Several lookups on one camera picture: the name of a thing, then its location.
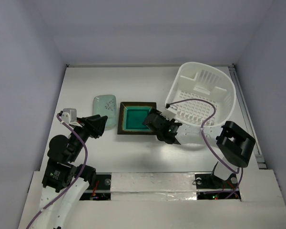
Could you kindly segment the light green speckled plate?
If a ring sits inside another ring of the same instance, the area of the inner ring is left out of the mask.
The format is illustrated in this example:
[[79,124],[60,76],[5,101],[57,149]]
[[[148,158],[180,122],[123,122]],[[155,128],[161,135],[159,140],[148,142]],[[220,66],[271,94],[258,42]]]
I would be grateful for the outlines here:
[[94,97],[92,105],[93,115],[107,116],[105,130],[113,129],[117,124],[117,102],[112,94]]

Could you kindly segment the black plain plate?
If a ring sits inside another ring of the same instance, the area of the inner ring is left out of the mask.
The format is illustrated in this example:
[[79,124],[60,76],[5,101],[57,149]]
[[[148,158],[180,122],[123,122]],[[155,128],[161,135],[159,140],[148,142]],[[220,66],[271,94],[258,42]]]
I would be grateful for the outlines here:
[[156,102],[121,102],[117,127],[118,135],[155,135],[143,124]]

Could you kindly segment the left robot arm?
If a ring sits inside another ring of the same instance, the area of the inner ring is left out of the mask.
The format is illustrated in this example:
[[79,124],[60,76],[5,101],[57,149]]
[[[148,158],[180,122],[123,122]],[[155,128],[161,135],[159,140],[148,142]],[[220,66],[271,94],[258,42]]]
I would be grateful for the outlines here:
[[56,135],[50,140],[40,210],[32,229],[65,228],[83,193],[96,183],[96,170],[87,165],[86,141],[103,135],[108,117],[97,114],[78,118],[63,110],[57,118],[71,134]]

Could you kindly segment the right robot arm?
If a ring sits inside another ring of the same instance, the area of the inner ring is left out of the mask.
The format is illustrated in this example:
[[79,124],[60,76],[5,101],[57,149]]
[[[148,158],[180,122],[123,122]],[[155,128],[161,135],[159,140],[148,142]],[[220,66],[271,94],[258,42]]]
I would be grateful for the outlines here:
[[152,109],[143,124],[167,144],[204,145],[217,159],[210,176],[196,180],[198,188],[221,188],[231,177],[241,174],[248,167],[255,146],[255,139],[232,121],[222,126],[189,126],[175,119],[168,120],[161,112]]

